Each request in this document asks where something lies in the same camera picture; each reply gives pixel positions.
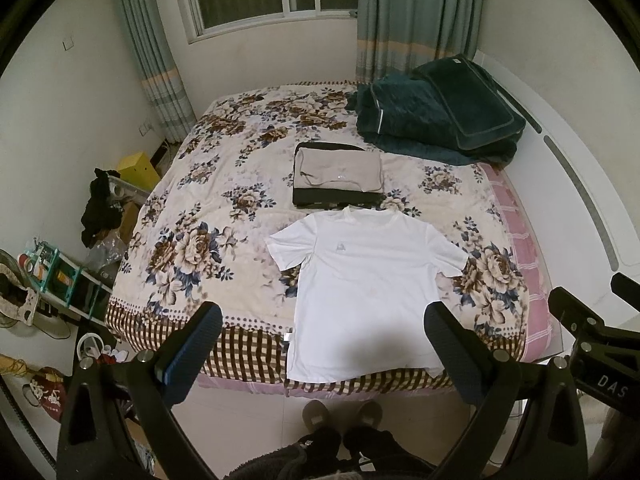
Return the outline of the white t-shirt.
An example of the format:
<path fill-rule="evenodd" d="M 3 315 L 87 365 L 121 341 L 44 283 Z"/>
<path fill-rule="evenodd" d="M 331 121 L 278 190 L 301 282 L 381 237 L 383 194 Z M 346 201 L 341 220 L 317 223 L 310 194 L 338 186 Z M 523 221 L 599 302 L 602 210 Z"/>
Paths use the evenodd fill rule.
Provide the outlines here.
<path fill-rule="evenodd" d="M 437 279 L 461 276 L 468 255 L 434 226 L 399 211 L 346 207 L 308 214 L 266 245 L 280 270 L 299 270 L 288 379 L 442 372 L 424 313 L 440 299 Z"/>

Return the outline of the black clothes pile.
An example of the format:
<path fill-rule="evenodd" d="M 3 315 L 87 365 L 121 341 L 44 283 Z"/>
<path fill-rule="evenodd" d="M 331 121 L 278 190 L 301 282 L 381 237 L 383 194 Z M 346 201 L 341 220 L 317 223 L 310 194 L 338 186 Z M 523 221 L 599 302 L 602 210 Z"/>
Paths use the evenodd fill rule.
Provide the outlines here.
<path fill-rule="evenodd" d="M 110 177 L 119 178 L 115 170 L 94 170 L 96 177 L 91 181 L 90 197 L 80 222 L 84 229 L 81 241 L 87 248 L 93 246 L 105 233 L 116 230 L 122 223 L 122 207 L 111 199 Z"/>

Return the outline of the pink bed sheet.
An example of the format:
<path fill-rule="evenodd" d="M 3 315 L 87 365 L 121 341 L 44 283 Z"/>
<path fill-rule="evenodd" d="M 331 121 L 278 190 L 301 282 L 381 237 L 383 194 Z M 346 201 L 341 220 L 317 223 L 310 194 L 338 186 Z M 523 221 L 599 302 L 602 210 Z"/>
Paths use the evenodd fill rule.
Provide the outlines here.
<path fill-rule="evenodd" d="M 551 346 L 552 324 L 548 308 L 548 280 L 544 258 L 530 226 L 518 194 L 503 171 L 480 164 L 497 199 L 500 218 L 509 235 L 514 252 L 514 263 L 523 275 L 529 291 L 526 343 L 523 360 L 542 359 Z"/>

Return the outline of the red white bag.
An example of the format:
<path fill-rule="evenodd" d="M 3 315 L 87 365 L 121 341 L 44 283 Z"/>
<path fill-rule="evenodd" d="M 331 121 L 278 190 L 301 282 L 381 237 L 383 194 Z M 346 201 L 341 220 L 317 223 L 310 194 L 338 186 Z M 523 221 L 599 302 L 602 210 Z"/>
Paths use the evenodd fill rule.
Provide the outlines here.
<path fill-rule="evenodd" d="M 65 381 L 65 376 L 55 368 L 40 368 L 24 385 L 24 397 L 34 408 L 42 408 L 53 420 L 60 422 L 66 402 Z"/>

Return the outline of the right beige slipper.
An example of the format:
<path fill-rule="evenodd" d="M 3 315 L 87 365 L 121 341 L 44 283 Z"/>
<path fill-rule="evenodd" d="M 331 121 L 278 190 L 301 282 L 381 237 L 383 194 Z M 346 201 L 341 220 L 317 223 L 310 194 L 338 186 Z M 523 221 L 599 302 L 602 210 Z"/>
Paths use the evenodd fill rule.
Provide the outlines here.
<path fill-rule="evenodd" d="M 382 422 L 382 418 L 383 418 L 382 406 L 378 404 L 378 402 L 370 400 L 370 401 L 364 402 L 360 406 L 356 414 L 355 425 L 378 429 L 378 427 L 380 426 L 380 423 Z"/>

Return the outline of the beige slipper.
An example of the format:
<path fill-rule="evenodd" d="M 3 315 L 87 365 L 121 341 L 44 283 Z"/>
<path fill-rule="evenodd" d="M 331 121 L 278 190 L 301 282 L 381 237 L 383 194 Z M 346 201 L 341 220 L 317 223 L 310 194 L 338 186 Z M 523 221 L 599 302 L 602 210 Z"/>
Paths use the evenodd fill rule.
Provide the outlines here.
<path fill-rule="evenodd" d="M 311 400 L 303 408 L 302 419 L 306 429 L 309 432 L 314 432 L 322 427 L 329 426 L 331 414 L 322 402 Z"/>
<path fill-rule="evenodd" d="M 382 422 L 382 418 L 383 418 L 382 406 L 378 404 L 378 402 L 370 400 L 370 401 L 364 402 L 360 406 L 356 414 L 355 425 L 378 429 L 378 427 L 380 426 L 380 423 Z"/>

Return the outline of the white bed headboard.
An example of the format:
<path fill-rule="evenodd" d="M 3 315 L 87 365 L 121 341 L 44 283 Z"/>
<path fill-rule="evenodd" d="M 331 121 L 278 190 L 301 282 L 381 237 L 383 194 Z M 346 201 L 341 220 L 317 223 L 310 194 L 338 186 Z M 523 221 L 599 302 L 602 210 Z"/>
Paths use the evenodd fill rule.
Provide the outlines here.
<path fill-rule="evenodd" d="M 562 286 L 609 326 L 638 330 L 639 313 L 612 293 L 611 278 L 639 277 L 639 235 L 620 196 L 572 127 L 489 55 L 474 58 L 526 120 L 506 167 L 551 287 Z"/>

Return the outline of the teal shelf rack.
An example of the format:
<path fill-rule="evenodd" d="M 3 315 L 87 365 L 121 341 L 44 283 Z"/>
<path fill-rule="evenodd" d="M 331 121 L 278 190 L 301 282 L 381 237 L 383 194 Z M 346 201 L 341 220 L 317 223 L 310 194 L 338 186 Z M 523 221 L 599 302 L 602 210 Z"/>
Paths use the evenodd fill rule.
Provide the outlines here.
<path fill-rule="evenodd" d="M 112 290 L 44 240 L 25 252 L 24 270 L 40 296 L 89 321 L 105 324 Z"/>

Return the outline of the left beige slipper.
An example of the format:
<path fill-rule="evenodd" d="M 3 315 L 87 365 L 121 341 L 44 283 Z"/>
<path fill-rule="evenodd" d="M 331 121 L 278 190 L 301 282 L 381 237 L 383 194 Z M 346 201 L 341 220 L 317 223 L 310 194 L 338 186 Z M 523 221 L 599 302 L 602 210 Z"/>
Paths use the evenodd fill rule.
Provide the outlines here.
<path fill-rule="evenodd" d="M 311 400 L 303 408 L 302 419 L 306 429 L 309 432 L 314 432 L 322 427 L 329 426 L 331 414 L 322 402 Z"/>

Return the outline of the floral bed blanket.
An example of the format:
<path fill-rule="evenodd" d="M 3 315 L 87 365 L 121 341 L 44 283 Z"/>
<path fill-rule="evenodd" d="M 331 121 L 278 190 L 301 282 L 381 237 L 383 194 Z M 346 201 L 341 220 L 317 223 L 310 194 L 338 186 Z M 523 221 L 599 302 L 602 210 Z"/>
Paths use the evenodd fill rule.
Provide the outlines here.
<path fill-rule="evenodd" d="M 157 348 L 204 301 L 224 329 L 204 365 L 214 387 L 300 396 L 442 388 L 445 375 L 389 370 L 347 382 L 288 379 L 296 269 L 281 271 L 265 240 L 303 218 L 293 204 L 296 145 L 361 146 L 348 84 L 287 84 L 226 96 L 206 110 L 143 205 L 106 310 L 137 350 Z M 480 164 L 383 154 L 382 207 L 431 223 L 469 256 L 439 278 L 442 301 L 492 348 L 523 359 L 529 291 Z"/>

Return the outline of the yellow box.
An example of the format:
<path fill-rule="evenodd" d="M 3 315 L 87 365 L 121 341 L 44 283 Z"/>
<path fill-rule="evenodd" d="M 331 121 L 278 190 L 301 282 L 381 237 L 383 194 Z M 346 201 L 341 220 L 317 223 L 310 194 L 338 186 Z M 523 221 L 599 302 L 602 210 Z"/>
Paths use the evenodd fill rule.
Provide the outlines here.
<path fill-rule="evenodd" d="M 152 166 L 149 156 L 145 152 L 124 157 L 116 167 L 122 180 L 151 192 L 160 182 L 160 176 Z"/>

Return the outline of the folded beige garment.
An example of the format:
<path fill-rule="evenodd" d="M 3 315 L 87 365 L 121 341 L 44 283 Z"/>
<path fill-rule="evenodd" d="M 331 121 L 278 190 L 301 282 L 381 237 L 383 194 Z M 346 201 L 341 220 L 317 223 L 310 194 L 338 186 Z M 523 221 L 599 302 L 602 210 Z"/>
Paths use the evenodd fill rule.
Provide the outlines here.
<path fill-rule="evenodd" d="M 300 148 L 294 157 L 294 188 L 381 193 L 380 155 L 359 150 Z"/>

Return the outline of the dark green pillow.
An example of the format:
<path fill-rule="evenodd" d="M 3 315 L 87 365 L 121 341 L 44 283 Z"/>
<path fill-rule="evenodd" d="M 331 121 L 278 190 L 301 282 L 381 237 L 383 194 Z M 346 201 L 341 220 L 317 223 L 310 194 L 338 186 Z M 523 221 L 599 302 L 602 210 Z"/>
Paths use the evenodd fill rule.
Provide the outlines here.
<path fill-rule="evenodd" d="M 515 155 L 525 119 L 499 96 L 494 78 L 484 68 L 458 54 L 423 64 L 411 76 L 435 91 L 459 152 L 486 158 Z"/>

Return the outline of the dark green quilt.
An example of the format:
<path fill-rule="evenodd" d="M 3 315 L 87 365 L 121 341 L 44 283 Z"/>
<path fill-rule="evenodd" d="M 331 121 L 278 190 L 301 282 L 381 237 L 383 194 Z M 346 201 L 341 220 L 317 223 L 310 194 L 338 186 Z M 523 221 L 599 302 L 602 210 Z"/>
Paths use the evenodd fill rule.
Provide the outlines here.
<path fill-rule="evenodd" d="M 421 79 L 392 75 L 360 84 L 347 98 L 357 114 L 363 140 L 380 150 L 451 166 L 476 162 L 506 166 L 512 158 L 476 157 L 459 152 L 452 140 L 449 117 L 431 85 Z"/>

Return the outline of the left teal curtain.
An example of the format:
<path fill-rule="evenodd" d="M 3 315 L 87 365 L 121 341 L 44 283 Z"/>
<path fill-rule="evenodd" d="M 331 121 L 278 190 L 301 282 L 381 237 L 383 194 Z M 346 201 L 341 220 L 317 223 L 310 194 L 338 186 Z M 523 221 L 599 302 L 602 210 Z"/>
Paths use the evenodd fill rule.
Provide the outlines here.
<path fill-rule="evenodd" d="M 195 115 L 166 38 L 157 0 L 114 3 L 142 89 L 157 114 L 165 140 L 181 143 L 194 126 Z"/>

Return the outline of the teal curtain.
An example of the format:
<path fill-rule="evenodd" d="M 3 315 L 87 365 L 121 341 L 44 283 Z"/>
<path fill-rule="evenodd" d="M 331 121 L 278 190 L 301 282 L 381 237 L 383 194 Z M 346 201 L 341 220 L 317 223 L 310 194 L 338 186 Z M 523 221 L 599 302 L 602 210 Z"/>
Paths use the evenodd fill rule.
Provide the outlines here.
<path fill-rule="evenodd" d="M 157 0 L 114 3 L 142 89 L 157 114 L 165 140 L 181 143 L 194 126 L 195 115 L 166 38 Z"/>
<path fill-rule="evenodd" d="M 356 78 L 462 54 L 474 58 L 484 0 L 358 0 Z"/>

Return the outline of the right teal curtain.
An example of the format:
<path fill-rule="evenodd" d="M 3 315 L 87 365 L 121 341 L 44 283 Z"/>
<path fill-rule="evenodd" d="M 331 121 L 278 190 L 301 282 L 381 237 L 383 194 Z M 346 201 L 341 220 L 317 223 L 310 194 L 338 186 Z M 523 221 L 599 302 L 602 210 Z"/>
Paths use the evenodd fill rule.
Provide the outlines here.
<path fill-rule="evenodd" d="M 474 58 L 484 0 L 358 0 L 356 78 L 462 54 Z"/>

